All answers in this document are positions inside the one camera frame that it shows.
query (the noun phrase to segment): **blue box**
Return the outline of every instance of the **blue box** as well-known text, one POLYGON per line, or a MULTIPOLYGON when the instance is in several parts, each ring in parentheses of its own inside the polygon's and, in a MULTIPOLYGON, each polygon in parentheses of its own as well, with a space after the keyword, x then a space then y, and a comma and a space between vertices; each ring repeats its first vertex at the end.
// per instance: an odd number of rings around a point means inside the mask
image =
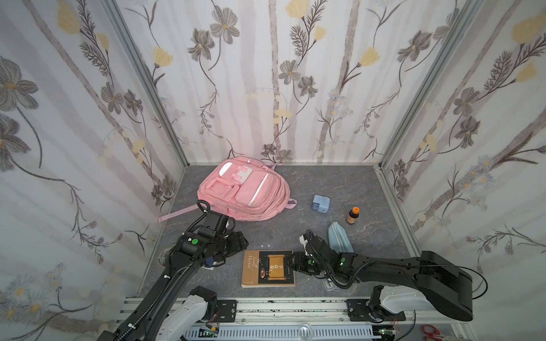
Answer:
POLYGON ((313 205, 311 208, 320 213, 328 212, 330 207, 330 198, 327 196, 315 195, 313 198, 313 205))

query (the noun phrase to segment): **gray floor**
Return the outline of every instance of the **gray floor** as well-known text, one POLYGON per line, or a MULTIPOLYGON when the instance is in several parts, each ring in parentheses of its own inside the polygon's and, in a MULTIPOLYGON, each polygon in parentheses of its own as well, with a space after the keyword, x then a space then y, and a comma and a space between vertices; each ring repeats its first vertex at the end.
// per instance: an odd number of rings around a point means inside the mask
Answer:
MULTIPOLYGON (((189 166, 183 177, 173 211, 191 206, 197 200, 197 189, 213 171, 214 166, 189 166)), ((328 226, 337 221, 347 231, 356 253, 384 258, 409 256, 400 230, 387 203, 377 176, 371 166, 280 166, 275 169, 290 186, 291 197, 298 200, 292 210, 284 210, 264 222, 237 222, 247 238, 248 250, 293 249, 303 250, 299 236, 311 229, 328 240, 328 226), (330 198, 328 213, 311 209, 315 194, 330 198), (354 225, 345 218, 353 206, 360 208, 360 217, 354 225)), ((172 246, 195 219, 199 210, 167 220, 156 254, 172 246)), ((157 280, 163 268, 156 255, 146 275, 140 297, 144 297, 157 280)), ((227 263, 213 271, 200 270, 183 289, 186 297, 197 285, 218 293, 219 297, 321 297, 369 296, 373 282, 354 284, 350 289, 326 291, 321 280, 296 273, 296 286, 289 288, 242 288, 243 253, 228 258, 227 263)))

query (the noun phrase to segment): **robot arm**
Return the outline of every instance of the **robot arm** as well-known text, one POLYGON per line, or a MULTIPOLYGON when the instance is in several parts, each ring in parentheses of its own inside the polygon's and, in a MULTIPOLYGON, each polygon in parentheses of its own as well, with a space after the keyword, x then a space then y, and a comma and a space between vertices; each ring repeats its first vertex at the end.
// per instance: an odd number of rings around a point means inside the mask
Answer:
MULTIPOLYGON (((105 331, 97 341, 155 340, 180 291, 207 259, 210 264, 213 262, 216 264, 213 266, 220 266, 225 263, 227 257, 247 248, 248 241, 243 234, 240 231, 233 232, 235 227, 233 219, 211 211, 206 201, 199 200, 198 206, 204 214, 180 236, 175 247, 165 257, 165 271, 152 289, 114 333, 105 331)), ((194 299, 198 304, 195 305, 200 308, 195 310, 194 315, 188 315, 188 318, 193 318, 192 323, 204 316, 203 314, 197 316, 197 313, 203 310, 203 303, 198 295, 196 296, 194 299)), ((215 311, 207 313, 212 316, 215 311)))
POLYGON ((460 321, 473 318, 472 277, 434 252, 423 251, 420 257, 406 259, 337 253, 310 230, 300 237, 300 242, 305 252, 294 253, 290 267, 295 271, 325 273, 342 289, 350 288, 356 280, 407 286, 419 290, 445 316, 460 321))

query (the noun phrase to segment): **wall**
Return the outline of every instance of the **wall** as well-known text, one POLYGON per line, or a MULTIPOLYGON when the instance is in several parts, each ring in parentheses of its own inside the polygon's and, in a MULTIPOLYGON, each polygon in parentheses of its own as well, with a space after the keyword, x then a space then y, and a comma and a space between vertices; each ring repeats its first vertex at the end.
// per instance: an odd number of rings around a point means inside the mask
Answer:
POLYGON ((0 56, 2 338, 95 340, 182 169, 100 3, 3 2, 0 56))
POLYGON ((480 340, 546 331, 545 10, 486 1, 385 167, 422 248, 489 281, 480 340))
POLYGON ((190 162, 284 163, 377 162, 464 4, 117 3, 190 162))

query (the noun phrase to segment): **book cover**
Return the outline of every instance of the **book cover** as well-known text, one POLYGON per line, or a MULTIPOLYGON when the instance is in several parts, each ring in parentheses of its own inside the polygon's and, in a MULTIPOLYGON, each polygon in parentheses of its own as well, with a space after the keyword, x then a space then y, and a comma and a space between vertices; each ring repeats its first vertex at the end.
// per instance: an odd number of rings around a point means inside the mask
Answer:
POLYGON ((294 271, 288 267, 290 256, 292 250, 245 251, 241 286, 295 286, 294 271))

